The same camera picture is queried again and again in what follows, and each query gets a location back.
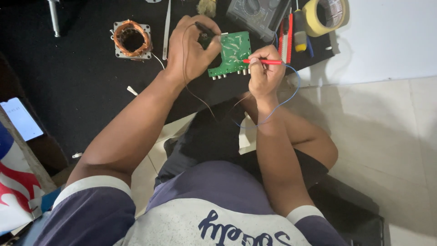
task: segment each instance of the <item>black table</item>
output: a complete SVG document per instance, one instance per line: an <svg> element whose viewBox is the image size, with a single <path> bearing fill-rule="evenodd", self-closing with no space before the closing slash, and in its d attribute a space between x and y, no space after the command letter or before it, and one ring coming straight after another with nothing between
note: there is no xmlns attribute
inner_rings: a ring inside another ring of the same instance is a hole
<svg viewBox="0 0 437 246"><path fill-rule="evenodd" d="M172 1L170 30L186 14L195 15L197 1ZM226 19L230 1L219 0L214 19L222 32L243 31ZM70 156L83 152L91 140L134 98L126 88L141 92L162 70L155 59L144 62L115 57L110 29L126 19L151 27L154 54L161 58L168 1L149 4L145 0L76 0L58 6L61 38L53 36L45 0L2 7L0 50L21 80L21 85L40 123ZM252 50L266 43L251 36ZM297 70L333 56L328 35L311 38L315 57L293 51L291 65ZM249 75L236 73L213 81L203 74L190 90L215 105L248 90ZM206 106L183 90L166 123Z"/></svg>

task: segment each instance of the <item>white tile floor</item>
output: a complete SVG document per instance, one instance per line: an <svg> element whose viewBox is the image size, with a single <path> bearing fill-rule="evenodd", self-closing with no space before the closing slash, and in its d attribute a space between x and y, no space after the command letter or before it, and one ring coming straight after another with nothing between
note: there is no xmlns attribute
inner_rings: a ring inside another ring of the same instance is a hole
<svg viewBox="0 0 437 246"><path fill-rule="evenodd" d="M293 91L283 83L279 98ZM330 175L379 204L392 246L437 246L437 77L302 88L285 104L320 125L339 149ZM166 160L163 143L193 115L165 126L135 171L137 212L147 205L153 179ZM253 148L253 132L248 134Z"/></svg>

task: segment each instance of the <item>copper winding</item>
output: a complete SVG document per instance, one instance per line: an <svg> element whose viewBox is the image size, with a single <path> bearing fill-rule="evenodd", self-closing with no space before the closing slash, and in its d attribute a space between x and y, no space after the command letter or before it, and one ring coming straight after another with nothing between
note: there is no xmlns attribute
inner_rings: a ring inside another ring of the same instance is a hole
<svg viewBox="0 0 437 246"><path fill-rule="evenodd" d="M144 43L141 45L141 47L139 47L134 52L128 51L118 40L119 35L126 28L129 28L129 27L133 27L135 30L137 30L139 33L141 33L142 37L144 38ZM123 52L124 55L129 56L129 57L140 56L144 50L147 50L150 47L150 39L149 39L149 35L147 34L147 32L145 32L143 30L143 28L138 23L136 23L135 21L130 21L130 20L124 21L122 23L122 25L119 26L117 28L117 30L115 30L114 42L115 42L115 45L121 50L121 52Z"/></svg>

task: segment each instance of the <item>metal shaft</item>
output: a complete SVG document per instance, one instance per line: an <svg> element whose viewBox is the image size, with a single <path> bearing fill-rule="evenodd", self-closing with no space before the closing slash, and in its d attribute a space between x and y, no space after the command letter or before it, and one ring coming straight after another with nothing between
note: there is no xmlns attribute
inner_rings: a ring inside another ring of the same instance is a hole
<svg viewBox="0 0 437 246"><path fill-rule="evenodd" d="M49 1L49 7L50 7L50 14L52 16L52 24L53 24L53 30L55 31L55 37L60 37L59 33L59 24L58 24L58 14L56 12L56 1L48 0Z"/></svg>

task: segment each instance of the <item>masking tape roll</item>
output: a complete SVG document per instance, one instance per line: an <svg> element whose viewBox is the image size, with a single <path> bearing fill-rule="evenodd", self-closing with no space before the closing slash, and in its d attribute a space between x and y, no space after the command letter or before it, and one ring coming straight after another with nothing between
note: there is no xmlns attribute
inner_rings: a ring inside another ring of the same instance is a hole
<svg viewBox="0 0 437 246"><path fill-rule="evenodd" d="M325 9L326 25L317 17L317 5ZM305 31L311 37L319 37L340 27L344 21L344 0L310 0L302 9L306 22Z"/></svg>

